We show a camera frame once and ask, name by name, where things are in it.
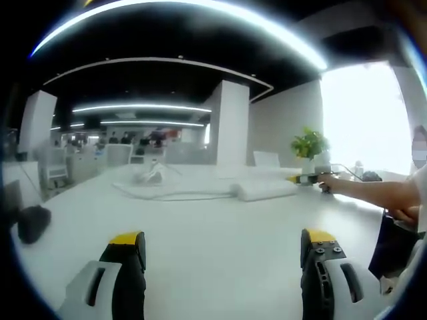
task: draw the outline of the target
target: white pot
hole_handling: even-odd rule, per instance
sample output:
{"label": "white pot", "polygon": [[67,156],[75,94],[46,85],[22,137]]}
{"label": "white pot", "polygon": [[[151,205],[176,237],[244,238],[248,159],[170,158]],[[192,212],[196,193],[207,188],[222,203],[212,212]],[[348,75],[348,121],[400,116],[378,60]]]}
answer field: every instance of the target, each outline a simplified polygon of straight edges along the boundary
{"label": "white pot", "polygon": [[314,161],[310,160],[310,158],[301,158],[301,162],[303,175],[314,173]]}

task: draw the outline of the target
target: hand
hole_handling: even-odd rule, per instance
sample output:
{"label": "hand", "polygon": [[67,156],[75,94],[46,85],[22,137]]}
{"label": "hand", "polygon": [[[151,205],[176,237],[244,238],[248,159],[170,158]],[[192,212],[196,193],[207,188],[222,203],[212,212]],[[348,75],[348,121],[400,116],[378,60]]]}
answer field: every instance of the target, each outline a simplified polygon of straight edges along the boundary
{"label": "hand", "polygon": [[319,175],[318,177],[318,183],[320,183],[319,188],[322,189],[322,191],[329,191],[333,193],[337,180],[338,179],[335,178],[333,175]]}

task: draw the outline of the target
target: white pillar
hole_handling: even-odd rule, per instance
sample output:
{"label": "white pillar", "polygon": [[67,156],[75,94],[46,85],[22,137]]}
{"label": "white pillar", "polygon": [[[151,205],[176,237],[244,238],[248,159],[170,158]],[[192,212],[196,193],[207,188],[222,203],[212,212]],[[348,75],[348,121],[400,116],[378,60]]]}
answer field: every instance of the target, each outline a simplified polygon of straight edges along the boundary
{"label": "white pillar", "polygon": [[211,163],[245,165],[248,144],[249,87],[222,81],[203,104],[212,110]]}
{"label": "white pillar", "polygon": [[19,136],[19,152],[26,152],[28,160],[37,159],[36,152],[50,141],[56,100],[56,97],[43,91],[34,93],[27,100]]}

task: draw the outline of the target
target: black pants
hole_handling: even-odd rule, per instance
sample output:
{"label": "black pants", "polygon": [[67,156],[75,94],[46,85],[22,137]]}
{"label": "black pants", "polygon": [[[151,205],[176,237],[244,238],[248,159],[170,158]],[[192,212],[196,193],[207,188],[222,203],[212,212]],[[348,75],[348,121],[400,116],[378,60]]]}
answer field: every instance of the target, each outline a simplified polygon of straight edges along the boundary
{"label": "black pants", "polygon": [[383,216],[369,271],[379,279],[387,273],[405,268],[419,239],[417,233],[405,230],[395,225],[391,217]]}

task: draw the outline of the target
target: sleeve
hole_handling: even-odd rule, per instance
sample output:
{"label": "sleeve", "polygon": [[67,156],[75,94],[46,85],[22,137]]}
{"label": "sleeve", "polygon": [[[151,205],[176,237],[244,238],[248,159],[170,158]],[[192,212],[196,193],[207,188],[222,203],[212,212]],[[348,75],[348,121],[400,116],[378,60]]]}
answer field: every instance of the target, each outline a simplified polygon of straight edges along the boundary
{"label": "sleeve", "polygon": [[427,231],[427,165],[415,172],[413,179],[420,193],[421,206],[418,216],[418,232]]}
{"label": "sleeve", "polygon": [[421,204],[427,207],[427,165],[415,172],[413,179],[420,193]]}

